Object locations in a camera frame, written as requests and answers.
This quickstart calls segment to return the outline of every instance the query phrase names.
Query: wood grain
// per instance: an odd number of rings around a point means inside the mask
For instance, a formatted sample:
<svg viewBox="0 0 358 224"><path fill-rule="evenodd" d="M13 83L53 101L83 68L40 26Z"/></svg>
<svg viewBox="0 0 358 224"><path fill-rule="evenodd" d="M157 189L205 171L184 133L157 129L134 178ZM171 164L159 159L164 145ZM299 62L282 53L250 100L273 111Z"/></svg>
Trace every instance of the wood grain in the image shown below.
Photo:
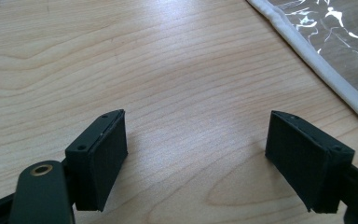
<svg viewBox="0 0 358 224"><path fill-rule="evenodd" d="M102 113L129 157L77 223L342 223L264 157L270 110L356 149L358 117L246 2L0 0L0 198Z"/></svg>

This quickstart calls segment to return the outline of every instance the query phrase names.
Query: dark green plastic part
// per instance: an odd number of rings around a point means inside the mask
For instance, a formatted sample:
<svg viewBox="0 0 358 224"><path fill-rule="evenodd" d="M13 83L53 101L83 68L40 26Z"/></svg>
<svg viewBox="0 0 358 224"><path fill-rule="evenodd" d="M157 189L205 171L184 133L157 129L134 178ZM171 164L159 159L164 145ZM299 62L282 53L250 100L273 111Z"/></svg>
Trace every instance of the dark green plastic part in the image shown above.
<svg viewBox="0 0 358 224"><path fill-rule="evenodd" d="M297 116L272 111L266 157L316 213L336 213L354 150Z"/></svg>
<svg viewBox="0 0 358 224"><path fill-rule="evenodd" d="M75 223L60 162L41 161L22 171L9 223Z"/></svg>
<svg viewBox="0 0 358 224"><path fill-rule="evenodd" d="M65 150L76 209L103 211L121 164L127 157L124 110L98 117Z"/></svg>

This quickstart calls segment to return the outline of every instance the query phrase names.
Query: brass insert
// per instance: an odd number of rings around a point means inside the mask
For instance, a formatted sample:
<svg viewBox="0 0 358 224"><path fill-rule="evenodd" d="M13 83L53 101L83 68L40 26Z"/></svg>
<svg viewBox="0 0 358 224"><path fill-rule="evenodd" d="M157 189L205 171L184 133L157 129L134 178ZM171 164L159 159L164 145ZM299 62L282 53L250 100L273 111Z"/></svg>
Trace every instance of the brass insert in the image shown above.
<svg viewBox="0 0 358 224"><path fill-rule="evenodd" d="M31 175L33 176L45 175L48 172L50 172L52 169L53 166L50 164L38 165L31 171Z"/></svg>

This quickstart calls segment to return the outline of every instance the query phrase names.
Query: light wood surface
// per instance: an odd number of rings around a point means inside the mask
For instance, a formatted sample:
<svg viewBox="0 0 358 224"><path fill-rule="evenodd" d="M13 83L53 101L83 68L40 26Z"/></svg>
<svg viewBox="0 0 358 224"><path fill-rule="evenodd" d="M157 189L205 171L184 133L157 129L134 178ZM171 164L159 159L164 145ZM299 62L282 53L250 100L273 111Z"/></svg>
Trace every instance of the light wood surface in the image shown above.
<svg viewBox="0 0 358 224"><path fill-rule="evenodd" d="M342 223L264 157L269 113L356 149L358 117L245 1L0 0L0 198L123 108L129 156L77 223Z"/></svg>

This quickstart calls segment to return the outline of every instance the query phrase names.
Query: white cloth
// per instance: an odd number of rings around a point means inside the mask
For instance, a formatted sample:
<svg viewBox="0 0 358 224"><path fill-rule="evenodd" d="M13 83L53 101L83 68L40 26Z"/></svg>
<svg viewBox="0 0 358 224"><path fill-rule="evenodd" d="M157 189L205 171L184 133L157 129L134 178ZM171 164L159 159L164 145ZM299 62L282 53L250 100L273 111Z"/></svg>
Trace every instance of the white cloth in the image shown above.
<svg viewBox="0 0 358 224"><path fill-rule="evenodd" d="M247 0L263 14L278 33L313 71L358 114L358 90L348 83L296 30L284 13L268 0Z"/></svg>

